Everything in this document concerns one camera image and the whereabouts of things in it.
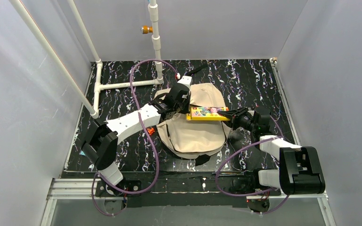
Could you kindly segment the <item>yellow crayon box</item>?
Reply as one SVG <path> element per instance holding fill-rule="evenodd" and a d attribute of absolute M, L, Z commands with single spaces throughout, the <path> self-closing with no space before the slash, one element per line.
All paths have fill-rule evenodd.
<path fill-rule="evenodd" d="M 193 106 L 190 112 L 186 114 L 188 121 L 229 121 L 225 116 L 220 115 L 219 111 L 228 111 L 227 107 L 200 107 Z"/>

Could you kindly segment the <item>small orange toy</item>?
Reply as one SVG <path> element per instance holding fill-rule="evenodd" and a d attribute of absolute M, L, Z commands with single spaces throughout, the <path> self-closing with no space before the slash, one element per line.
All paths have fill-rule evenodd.
<path fill-rule="evenodd" d="M 147 128 L 147 132 L 151 136 L 155 133 L 155 129 L 153 127 Z"/>

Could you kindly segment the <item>beige student backpack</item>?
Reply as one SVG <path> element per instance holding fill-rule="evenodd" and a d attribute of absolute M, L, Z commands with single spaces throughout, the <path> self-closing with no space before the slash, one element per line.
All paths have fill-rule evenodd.
<path fill-rule="evenodd" d="M 189 106 L 225 107 L 226 104 L 214 84 L 199 83 L 190 86 Z M 171 152 L 180 158 L 195 159 L 196 165 L 220 152 L 231 131 L 223 121 L 188 121 L 182 113 L 176 113 L 156 128 L 162 143 Z"/>

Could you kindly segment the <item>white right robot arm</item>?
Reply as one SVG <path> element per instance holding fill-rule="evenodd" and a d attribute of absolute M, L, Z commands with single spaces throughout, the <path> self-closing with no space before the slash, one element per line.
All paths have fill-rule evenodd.
<path fill-rule="evenodd" d="M 226 124 L 232 129 L 248 130 L 251 145 L 279 161 L 278 169 L 256 170 L 256 183 L 281 189 L 286 195 L 325 192 L 326 183 L 317 150 L 312 146 L 295 145 L 282 135 L 275 135 L 270 127 L 275 120 L 269 109 L 259 106 L 251 111 L 243 107 L 218 113 L 227 118 Z"/>

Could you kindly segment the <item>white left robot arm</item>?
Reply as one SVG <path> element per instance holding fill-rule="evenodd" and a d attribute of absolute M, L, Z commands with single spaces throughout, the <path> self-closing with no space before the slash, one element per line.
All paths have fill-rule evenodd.
<path fill-rule="evenodd" d="M 102 180 L 115 187 L 123 179 L 115 163 L 119 143 L 172 118 L 175 113 L 187 110 L 189 100 L 190 85 L 178 82 L 169 92 L 158 95 L 137 111 L 114 120 L 96 119 L 87 130 L 81 150 L 96 167 Z"/>

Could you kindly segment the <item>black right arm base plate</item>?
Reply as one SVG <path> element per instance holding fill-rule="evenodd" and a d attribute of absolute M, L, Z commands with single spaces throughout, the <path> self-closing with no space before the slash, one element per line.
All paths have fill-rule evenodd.
<path fill-rule="evenodd" d="M 227 188 L 226 191 L 231 194 L 249 194 L 249 196 L 251 196 L 252 193 L 256 193 L 256 195 L 278 193 L 278 189 L 260 185 L 259 182 L 253 178 L 232 179 L 231 186 Z"/>

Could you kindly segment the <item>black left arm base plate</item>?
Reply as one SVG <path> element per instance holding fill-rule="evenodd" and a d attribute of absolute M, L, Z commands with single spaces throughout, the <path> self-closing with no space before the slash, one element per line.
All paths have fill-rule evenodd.
<path fill-rule="evenodd" d="M 116 187 L 121 188 L 128 192 L 137 192 L 141 189 L 141 182 L 138 180 L 125 180 L 123 179 Z M 102 179 L 97 181 L 96 197 L 128 197 L 128 196 L 140 196 L 140 194 L 124 194 L 123 192 L 117 191 L 109 186 Z"/>

